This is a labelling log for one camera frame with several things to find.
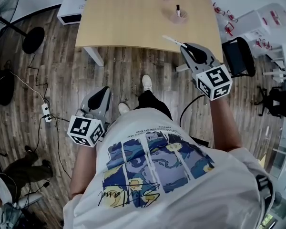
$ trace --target floor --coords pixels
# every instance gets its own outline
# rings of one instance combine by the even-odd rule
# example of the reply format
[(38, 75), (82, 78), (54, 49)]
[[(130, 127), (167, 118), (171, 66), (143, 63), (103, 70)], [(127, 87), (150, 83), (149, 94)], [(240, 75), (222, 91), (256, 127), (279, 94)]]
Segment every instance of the floor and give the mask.
[[(26, 55), (21, 50), (21, 37), (12, 30), (7, 30), (0, 40), (0, 68), (11, 68), (15, 74), (42, 95), (45, 86), (35, 86), (39, 68), (38, 84), (48, 83), (46, 98), (50, 101), (51, 113), (57, 117), (69, 119), (76, 113), (83, 97), (92, 89), (108, 85), (112, 90), (112, 101), (108, 120), (119, 117), (118, 103), (126, 102), (131, 109), (138, 104), (137, 97), (142, 92), (140, 84), (144, 74), (149, 74), (153, 81), (154, 94), (164, 101), (171, 110), (174, 121), (179, 121), (185, 106), (200, 95), (191, 82), (190, 71), (176, 73), (175, 67), (183, 60), (180, 54), (140, 48), (99, 48), (105, 61), (105, 67), (99, 68), (88, 54), (75, 48), (78, 25), (62, 26), (57, 20), (58, 10), (35, 15), (17, 23), (24, 31), (35, 26), (42, 26), (45, 40), (34, 55)], [(10, 60), (11, 66), (5, 64)], [(275, 82), (262, 72), (270, 71), (274, 65), (266, 58), (256, 60), (256, 76), (235, 78), (228, 101), (242, 135), (244, 146), (256, 158), (278, 147), (283, 122), (280, 118), (265, 114), (259, 117), (261, 106), (254, 106), (259, 96), (257, 86), (270, 89)], [(15, 79), (15, 92), (8, 106), (0, 105), (0, 151), (8, 157), (0, 156), (0, 164), (8, 164), (21, 158), (24, 146), (36, 147), (38, 142), (39, 119), (42, 117), (41, 97)], [(213, 146), (212, 122), (209, 102), (200, 99), (185, 113), (182, 127), (191, 135), (210, 142)], [(68, 201), (70, 179), (64, 173), (59, 161), (69, 175), (72, 173), (76, 157), (76, 145), (67, 136), (68, 123), (59, 121), (59, 150), (55, 121), (41, 122), (40, 142), (37, 153), (41, 160), (51, 161), (54, 178), (48, 188), (42, 188), (43, 200), (30, 206), (37, 216), (47, 223), (48, 228), (59, 228), (62, 220), (62, 208)], [(36, 191), (44, 182), (32, 184)], [(28, 193), (29, 187), (23, 189)]]

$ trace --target table leg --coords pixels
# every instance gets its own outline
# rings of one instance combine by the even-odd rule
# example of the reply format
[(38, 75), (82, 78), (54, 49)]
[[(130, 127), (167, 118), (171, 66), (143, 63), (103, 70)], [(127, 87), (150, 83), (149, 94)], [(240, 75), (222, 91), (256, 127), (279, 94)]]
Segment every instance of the table leg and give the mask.
[(276, 62), (276, 61), (284, 61), (284, 58), (276, 58), (276, 59), (270, 60), (270, 62)]
[(273, 77), (272, 79), (273, 79), (273, 80), (278, 80), (278, 81), (280, 81), (280, 80), (286, 80), (286, 76), (284, 76), (284, 77)]
[(183, 64), (183, 65), (178, 66), (178, 67), (176, 68), (176, 71), (177, 71), (177, 72), (181, 72), (181, 71), (186, 71), (186, 70), (188, 70), (188, 69), (189, 69), (189, 67), (188, 67), (187, 64), (185, 63), (185, 64)]
[(96, 64), (100, 67), (104, 67), (104, 61), (102, 57), (100, 56), (99, 52), (97, 51), (97, 48), (93, 47), (84, 47), (84, 49), (87, 51), (87, 53), (90, 55), (90, 57), (93, 58), (93, 60), (96, 62)]
[(263, 72), (263, 75), (284, 75), (285, 71), (273, 71), (273, 72)]

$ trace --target black office chair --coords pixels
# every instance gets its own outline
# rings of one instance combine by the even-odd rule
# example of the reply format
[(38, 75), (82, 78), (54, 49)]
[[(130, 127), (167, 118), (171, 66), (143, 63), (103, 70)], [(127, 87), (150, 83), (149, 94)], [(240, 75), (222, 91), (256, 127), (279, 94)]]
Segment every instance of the black office chair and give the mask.
[(273, 87), (267, 96), (267, 89), (258, 86), (263, 100), (254, 105), (263, 104), (262, 113), (259, 116), (263, 116), (265, 108), (269, 109), (269, 114), (277, 117), (286, 117), (286, 91), (280, 91), (282, 87)]
[(255, 63), (249, 45), (245, 39), (236, 37), (231, 41), (223, 43), (222, 48), (229, 65), (232, 78), (255, 76)]

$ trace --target shoe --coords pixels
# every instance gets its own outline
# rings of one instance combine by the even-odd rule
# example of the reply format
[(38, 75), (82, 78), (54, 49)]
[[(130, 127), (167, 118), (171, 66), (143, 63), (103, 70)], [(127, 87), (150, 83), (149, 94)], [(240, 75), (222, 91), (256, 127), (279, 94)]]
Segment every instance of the shoe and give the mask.
[(48, 160), (43, 160), (42, 161), (42, 165), (43, 166), (46, 166), (47, 168), (49, 168), (50, 172), (51, 172), (51, 177), (53, 177), (53, 170), (52, 170), (52, 167), (51, 167), (51, 164)]
[(125, 114), (125, 113), (127, 113), (127, 112), (129, 112), (130, 111), (130, 109), (129, 109), (129, 107), (127, 106), (127, 104), (124, 104), (124, 103), (119, 103), (119, 112), (120, 112), (120, 114)]
[(33, 152), (32, 149), (29, 146), (24, 146), (24, 149), (26, 152)]
[(143, 89), (144, 91), (151, 91), (153, 92), (152, 88), (153, 88), (153, 84), (152, 84), (152, 80), (149, 77), (149, 75), (145, 74), (142, 78), (142, 85), (143, 85)]

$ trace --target extension cord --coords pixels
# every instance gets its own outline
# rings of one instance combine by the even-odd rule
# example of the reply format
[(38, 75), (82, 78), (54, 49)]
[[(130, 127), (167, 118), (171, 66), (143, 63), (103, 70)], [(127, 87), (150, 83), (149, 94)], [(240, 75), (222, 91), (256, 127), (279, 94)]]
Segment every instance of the extension cord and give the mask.
[(48, 104), (43, 104), (42, 105), (42, 111), (43, 111), (43, 115), (45, 115), (45, 120), (46, 122), (51, 122), (52, 118), (51, 118), (51, 114), (50, 114), (50, 109)]

